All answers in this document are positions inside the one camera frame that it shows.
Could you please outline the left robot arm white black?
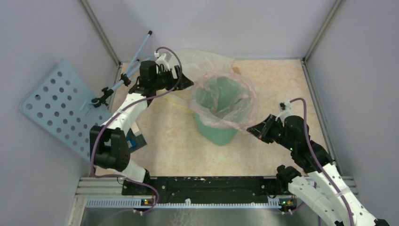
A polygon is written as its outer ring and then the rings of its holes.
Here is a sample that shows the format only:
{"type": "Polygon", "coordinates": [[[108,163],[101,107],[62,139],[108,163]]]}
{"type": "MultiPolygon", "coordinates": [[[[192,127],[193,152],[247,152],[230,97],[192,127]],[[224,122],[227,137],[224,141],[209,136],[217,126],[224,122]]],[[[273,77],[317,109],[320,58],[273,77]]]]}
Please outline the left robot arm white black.
{"type": "Polygon", "coordinates": [[[111,170],[111,177],[130,179],[139,194],[150,191],[151,182],[146,179],[146,169],[131,160],[130,155],[138,149],[131,127],[137,117],[158,98],[157,91],[167,93],[194,85],[182,70],[181,64],[166,69],[165,64],[152,60],[142,61],[139,76],[118,110],[102,125],[94,125],[89,132],[90,174],[96,177],[94,167],[111,170]]]}

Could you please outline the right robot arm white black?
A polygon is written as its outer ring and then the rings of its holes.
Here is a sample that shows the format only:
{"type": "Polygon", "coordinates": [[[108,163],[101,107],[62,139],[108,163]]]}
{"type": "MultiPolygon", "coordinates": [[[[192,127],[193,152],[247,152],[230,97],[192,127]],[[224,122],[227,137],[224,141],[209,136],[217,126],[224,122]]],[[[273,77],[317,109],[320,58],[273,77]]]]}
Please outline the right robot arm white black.
{"type": "Polygon", "coordinates": [[[291,158],[323,193],[309,184],[294,167],[277,167],[276,188],[282,194],[300,198],[329,226],[387,226],[385,219],[371,214],[343,180],[331,155],[312,141],[306,117],[291,115],[281,120],[269,115],[261,123],[248,127],[264,143],[277,143],[290,151],[291,158]]]}

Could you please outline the pink translucent trash bag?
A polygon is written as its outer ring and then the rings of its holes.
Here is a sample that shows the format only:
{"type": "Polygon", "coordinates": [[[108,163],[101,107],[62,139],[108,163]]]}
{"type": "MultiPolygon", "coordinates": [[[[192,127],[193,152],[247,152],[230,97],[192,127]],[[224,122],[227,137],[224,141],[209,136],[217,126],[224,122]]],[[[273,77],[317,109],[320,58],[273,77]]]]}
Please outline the pink translucent trash bag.
{"type": "Polygon", "coordinates": [[[255,125],[259,98],[252,81],[234,72],[207,72],[194,82],[188,107],[205,126],[245,131],[255,125]]]}

